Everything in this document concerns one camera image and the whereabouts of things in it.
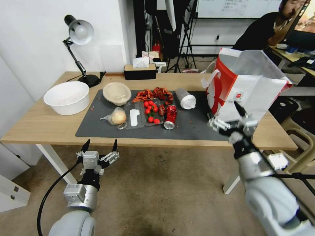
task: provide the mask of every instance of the plastic tray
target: plastic tray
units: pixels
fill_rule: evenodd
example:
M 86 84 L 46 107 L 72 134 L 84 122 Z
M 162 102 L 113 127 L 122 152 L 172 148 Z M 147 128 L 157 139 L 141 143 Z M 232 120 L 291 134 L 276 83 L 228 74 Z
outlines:
M 142 128 L 145 126 L 146 124 L 146 116 L 145 116 L 145 109 L 144 109 L 144 105 L 143 105 L 143 102 L 127 102 L 124 106 L 125 108 L 125 113 L 126 113 L 126 117 L 127 117 L 127 120 L 126 120 L 126 123 L 127 123 L 127 126 L 124 128 L 124 129 L 138 129 L 138 128 Z M 136 126 L 131 126 L 131 122 L 130 122 L 130 110 L 132 109 L 136 109 L 136 110 L 139 110 L 140 112 L 140 115 L 137 116 L 137 121 L 138 121 L 138 124 Z
M 159 100 L 158 98 L 154 98 L 152 101 L 157 105 L 157 107 L 159 107 L 161 104 L 163 104 L 163 101 Z M 146 107 L 143 106 L 143 108 L 144 108 L 143 114 L 144 114 L 144 117 L 145 117 L 145 125 L 147 125 L 147 126 L 153 126 L 153 125 L 160 125 L 160 124 L 163 124 L 163 123 L 164 123 L 164 120 L 165 120 L 164 116 L 159 115 L 158 112 L 156 112 L 156 113 L 154 114 L 153 118 L 154 118 L 154 119 L 159 119 L 159 120 L 160 120 L 160 123 L 159 123 L 159 124 L 149 123 L 149 122 L 148 122 L 149 116 L 145 114 Z

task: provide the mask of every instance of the lamp shade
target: lamp shade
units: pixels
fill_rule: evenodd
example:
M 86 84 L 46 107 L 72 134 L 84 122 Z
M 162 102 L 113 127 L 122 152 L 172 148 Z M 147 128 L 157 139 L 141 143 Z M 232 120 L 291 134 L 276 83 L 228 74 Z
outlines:
M 75 44 L 84 45 L 93 38 L 94 29 L 89 22 L 66 15 L 65 23 L 69 26 L 69 36 Z

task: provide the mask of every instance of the black shirt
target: black shirt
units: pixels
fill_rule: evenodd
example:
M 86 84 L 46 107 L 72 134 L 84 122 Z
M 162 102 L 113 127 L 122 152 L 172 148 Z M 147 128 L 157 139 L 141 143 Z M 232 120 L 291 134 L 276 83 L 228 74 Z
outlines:
M 254 21 L 238 39 L 233 49 L 236 50 L 262 50 L 267 46 L 267 40 L 274 36 L 274 23 L 278 12 L 265 14 Z

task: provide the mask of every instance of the white cup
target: white cup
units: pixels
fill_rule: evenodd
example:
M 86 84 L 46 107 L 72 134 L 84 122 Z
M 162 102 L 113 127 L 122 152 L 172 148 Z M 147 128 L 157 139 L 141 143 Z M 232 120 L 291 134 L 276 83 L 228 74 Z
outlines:
M 178 88 L 176 90 L 176 95 L 180 101 L 180 106 L 186 110 L 195 108 L 196 98 L 194 95 L 191 95 L 183 88 Z

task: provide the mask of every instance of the beige bowl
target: beige bowl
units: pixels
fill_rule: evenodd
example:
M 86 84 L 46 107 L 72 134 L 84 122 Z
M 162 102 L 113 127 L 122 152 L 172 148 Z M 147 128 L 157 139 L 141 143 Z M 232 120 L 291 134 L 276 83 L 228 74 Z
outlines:
M 131 98 L 131 91 L 126 85 L 113 82 L 103 88 L 103 96 L 116 106 L 122 106 Z

